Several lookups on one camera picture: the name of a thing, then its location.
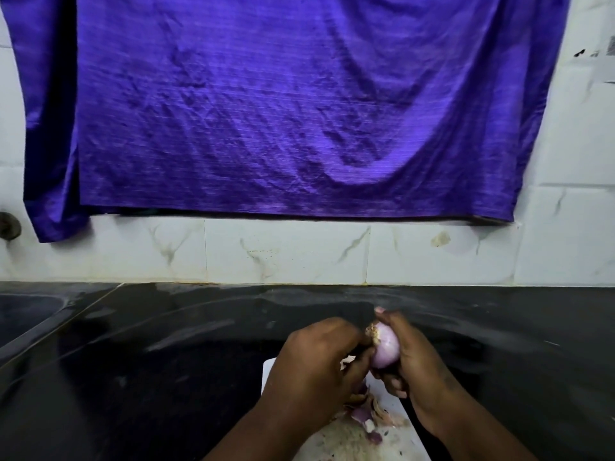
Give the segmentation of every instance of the knob on wall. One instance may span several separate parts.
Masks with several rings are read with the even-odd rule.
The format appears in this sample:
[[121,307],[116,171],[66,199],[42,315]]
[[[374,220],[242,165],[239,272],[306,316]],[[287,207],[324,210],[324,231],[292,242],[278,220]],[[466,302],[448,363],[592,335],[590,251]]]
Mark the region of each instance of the knob on wall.
[[8,212],[0,212],[0,239],[7,241],[17,238],[21,234],[21,223]]

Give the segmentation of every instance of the sink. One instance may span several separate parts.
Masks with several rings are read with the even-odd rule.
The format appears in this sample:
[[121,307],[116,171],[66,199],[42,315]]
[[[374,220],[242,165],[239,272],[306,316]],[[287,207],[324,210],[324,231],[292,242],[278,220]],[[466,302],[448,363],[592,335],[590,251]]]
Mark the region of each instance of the sink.
[[0,293],[0,348],[39,325],[64,306],[64,299],[42,294]]

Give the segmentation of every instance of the white tile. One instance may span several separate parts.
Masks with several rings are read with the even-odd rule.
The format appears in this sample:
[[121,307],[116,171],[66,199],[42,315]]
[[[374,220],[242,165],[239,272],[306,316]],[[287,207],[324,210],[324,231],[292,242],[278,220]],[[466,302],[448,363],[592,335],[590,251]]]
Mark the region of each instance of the white tile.
[[70,240],[40,244],[21,202],[22,170],[0,168],[0,210],[23,232],[0,240],[0,279],[28,281],[206,281],[203,221],[187,217],[92,218]]
[[378,285],[511,284],[518,224],[372,224],[367,282]]
[[2,13],[2,6],[0,5],[0,48],[10,47],[11,37],[9,35],[9,27],[4,20],[4,14]]
[[615,285],[615,192],[531,191],[515,281],[522,285]]
[[615,184],[615,84],[593,84],[589,68],[560,68],[549,93],[534,184]]
[[205,220],[212,283],[365,281],[370,225],[359,222]]
[[0,47],[0,165],[23,165],[25,139],[26,118],[15,55],[11,48]]
[[[609,0],[572,0],[559,64],[592,64],[591,54],[600,47]],[[584,53],[575,57],[581,50]]]

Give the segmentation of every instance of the hand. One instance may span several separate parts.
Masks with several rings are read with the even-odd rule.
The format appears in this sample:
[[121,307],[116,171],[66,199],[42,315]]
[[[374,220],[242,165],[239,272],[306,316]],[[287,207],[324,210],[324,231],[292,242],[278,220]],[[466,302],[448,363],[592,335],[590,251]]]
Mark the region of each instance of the hand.
[[367,374],[374,348],[340,370],[340,361],[370,339],[341,318],[328,318],[288,337],[257,407],[291,434],[307,439],[327,425]]
[[451,407],[459,398],[465,398],[465,390],[425,335],[411,326],[401,312],[377,307],[376,318],[389,325],[397,335],[400,359],[396,372],[372,369],[372,374],[384,382],[392,395],[399,398],[410,396],[421,424],[442,440]]

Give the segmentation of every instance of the black countertop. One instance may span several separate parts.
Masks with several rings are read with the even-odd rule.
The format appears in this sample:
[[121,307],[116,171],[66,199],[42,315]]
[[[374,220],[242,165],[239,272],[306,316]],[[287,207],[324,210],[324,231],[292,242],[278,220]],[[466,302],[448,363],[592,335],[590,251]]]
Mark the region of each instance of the black countertop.
[[614,300],[600,288],[0,283],[0,460],[200,460],[254,405],[289,333],[335,315],[364,327],[376,305],[403,310],[541,460],[612,460]]

